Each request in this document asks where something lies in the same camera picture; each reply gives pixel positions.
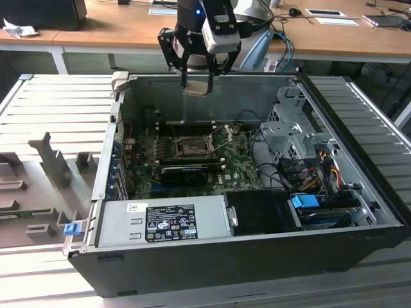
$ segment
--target white desk leg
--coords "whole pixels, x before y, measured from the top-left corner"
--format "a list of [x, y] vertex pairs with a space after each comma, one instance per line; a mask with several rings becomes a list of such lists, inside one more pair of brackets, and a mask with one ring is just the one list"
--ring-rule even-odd
[[408, 122], [411, 118], [411, 102], [408, 103], [407, 107], [400, 113], [398, 118], [394, 121], [394, 124], [402, 130], [404, 125]]
[[109, 64], [111, 69], [115, 69], [117, 67], [116, 65], [116, 58], [114, 58], [113, 53], [109, 53]]
[[68, 74], [66, 63], [64, 62], [64, 50], [61, 46], [48, 47], [49, 53], [53, 56], [59, 74]]

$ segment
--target floor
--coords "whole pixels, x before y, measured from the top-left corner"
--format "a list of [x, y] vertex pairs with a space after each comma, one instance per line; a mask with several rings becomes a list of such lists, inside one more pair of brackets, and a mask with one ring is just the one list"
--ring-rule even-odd
[[[112, 74], [114, 70], [109, 67], [109, 59], [105, 54], [80, 54], [70, 53], [65, 55], [70, 74]], [[131, 73], [165, 73], [168, 67], [161, 55], [116, 55], [117, 70], [125, 70]], [[302, 67], [303, 71], [319, 76], [330, 73], [331, 62], [327, 61], [293, 61], [289, 71], [294, 67]], [[354, 80], [358, 86], [377, 105], [381, 102], [397, 78], [401, 76], [407, 65], [398, 64], [365, 64], [361, 69], [361, 75]], [[334, 65], [331, 73], [339, 76], [352, 76], [359, 68], [354, 63], [339, 63]], [[49, 53], [32, 53], [3, 51], [0, 53], [0, 101], [11, 89], [18, 76], [22, 73], [56, 74], [53, 59]], [[411, 69], [403, 76], [390, 95], [385, 99], [382, 107], [388, 112], [393, 101], [398, 98], [411, 82]], [[411, 133], [411, 123], [404, 128], [405, 133]]]

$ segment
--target motherboard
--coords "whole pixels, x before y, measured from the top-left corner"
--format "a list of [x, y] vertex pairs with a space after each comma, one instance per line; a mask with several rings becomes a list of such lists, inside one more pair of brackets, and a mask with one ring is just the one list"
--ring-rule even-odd
[[233, 133], [231, 124], [145, 128], [135, 138], [135, 198], [211, 196], [263, 187], [247, 133]]

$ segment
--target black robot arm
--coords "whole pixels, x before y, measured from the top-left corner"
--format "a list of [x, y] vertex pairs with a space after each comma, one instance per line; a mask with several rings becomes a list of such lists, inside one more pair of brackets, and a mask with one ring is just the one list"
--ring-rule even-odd
[[[209, 31], [204, 38], [203, 25], [209, 24]], [[216, 55], [207, 50], [205, 39], [239, 35], [238, 43], [234, 42], [233, 50], [227, 51], [228, 57], [218, 63]], [[207, 93], [213, 89], [213, 76], [227, 74], [241, 51], [241, 40], [238, 23], [234, 15], [231, 0], [178, 0], [177, 25], [174, 30], [164, 28], [160, 31], [159, 43], [169, 67], [175, 67], [181, 72], [183, 89], [187, 86], [188, 69], [209, 70]]]

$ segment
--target green circuit board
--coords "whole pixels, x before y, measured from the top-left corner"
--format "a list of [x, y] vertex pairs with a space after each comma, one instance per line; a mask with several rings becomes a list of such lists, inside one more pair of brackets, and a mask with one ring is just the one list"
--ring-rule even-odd
[[[161, 166], [155, 153], [156, 144], [162, 137], [155, 130], [145, 130], [136, 136], [139, 163], [132, 167], [136, 198], [177, 198], [188, 196], [212, 196], [227, 191], [261, 189], [262, 183], [256, 167], [248, 155], [246, 132], [232, 136], [232, 142], [215, 151], [218, 158], [224, 158], [226, 168], [220, 172], [208, 173], [205, 185], [194, 187], [164, 187], [161, 184]], [[213, 134], [213, 146], [218, 148], [227, 142], [227, 132], [218, 130]]]

